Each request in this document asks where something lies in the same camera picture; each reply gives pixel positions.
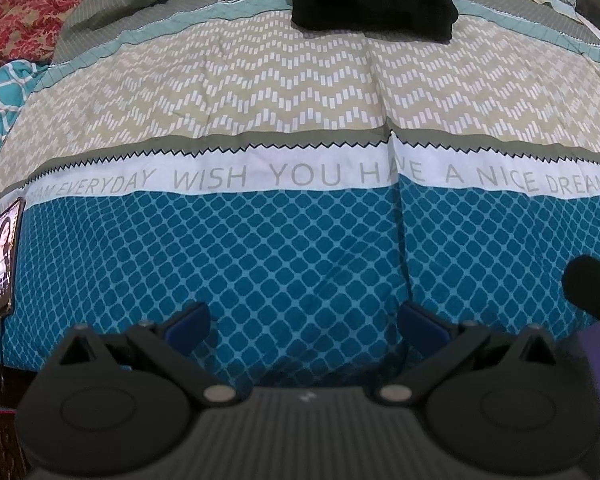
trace mattress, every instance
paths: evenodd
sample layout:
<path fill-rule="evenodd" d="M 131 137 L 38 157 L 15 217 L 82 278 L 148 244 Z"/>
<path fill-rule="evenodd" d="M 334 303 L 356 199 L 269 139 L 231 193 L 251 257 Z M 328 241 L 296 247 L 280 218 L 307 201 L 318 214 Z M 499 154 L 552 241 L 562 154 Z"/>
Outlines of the mattress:
<path fill-rule="evenodd" d="M 400 369 L 397 306 L 556 338 L 600 258 L 600 40 L 557 0 L 454 0 L 447 44 L 309 33 L 291 0 L 84 0 L 0 146 L 26 199 L 8 365 L 213 317 L 238 389 Z"/>

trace black cable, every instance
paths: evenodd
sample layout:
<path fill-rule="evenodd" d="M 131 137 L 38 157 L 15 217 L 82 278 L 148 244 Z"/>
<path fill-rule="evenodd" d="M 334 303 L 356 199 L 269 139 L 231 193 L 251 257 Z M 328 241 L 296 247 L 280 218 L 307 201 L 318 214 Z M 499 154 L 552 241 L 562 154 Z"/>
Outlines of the black cable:
<path fill-rule="evenodd" d="M 4 318 L 0 320 L 0 393 L 4 393 Z"/>

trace smartphone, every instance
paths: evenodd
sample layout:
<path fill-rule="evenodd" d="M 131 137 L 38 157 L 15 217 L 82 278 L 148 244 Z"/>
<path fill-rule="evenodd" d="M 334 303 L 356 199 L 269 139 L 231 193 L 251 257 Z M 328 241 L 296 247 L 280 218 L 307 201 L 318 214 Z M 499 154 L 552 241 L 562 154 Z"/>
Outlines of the smartphone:
<path fill-rule="evenodd" d="M 0 320 L 13 313 L 13 280 L 24 199 L 19 198 L 0 215 Z"/>

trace circular cover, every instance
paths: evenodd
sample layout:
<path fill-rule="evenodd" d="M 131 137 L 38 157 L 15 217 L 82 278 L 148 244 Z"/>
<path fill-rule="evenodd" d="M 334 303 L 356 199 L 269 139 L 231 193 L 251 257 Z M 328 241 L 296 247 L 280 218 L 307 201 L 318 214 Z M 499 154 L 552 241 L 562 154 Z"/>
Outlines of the circular cover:
<path fill-rule="evenodd" d="M 41 381 L 16 416 L 23 447 L 49 471 L 109 476 L 154 462 L 184 436 L 184 393 L 155 375 L 129 370 L 62 373 Z"/>
<path fill-rule="evenodd" d="M 570 370 L 540 364 L 451 378 L 429 397 L 426 417 L 440 444 L 460 460 L 509 475 L 576 465 L 600 432 L 594 393 Z"/>

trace blue lattice pattern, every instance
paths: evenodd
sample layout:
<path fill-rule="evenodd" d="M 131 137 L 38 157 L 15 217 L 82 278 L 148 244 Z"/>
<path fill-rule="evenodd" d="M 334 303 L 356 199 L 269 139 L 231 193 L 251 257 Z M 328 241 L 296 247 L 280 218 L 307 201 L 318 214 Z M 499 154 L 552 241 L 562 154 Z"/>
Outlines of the blue lattice pattern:
<path fill-rule="evenodd" d="M 572 258 L 600 258 L 600 197 L 400 186 L 415 301 L 508 332 L 535 322 L 562 338 L 591 323 L 560 279 Z"/>
<path fill-rule="evenodd" d="M 214 318 L 194 358 L 240 389 L 395 374 L 406 298 L 451 320 L 560 337 L 588 322 L 560 273 L 600 256 L 600 198 L 419 187 L 62 198 L 24 217 L 6 361 L 37 369 L 87 321 L 118 332 L 187 300 Z"/>

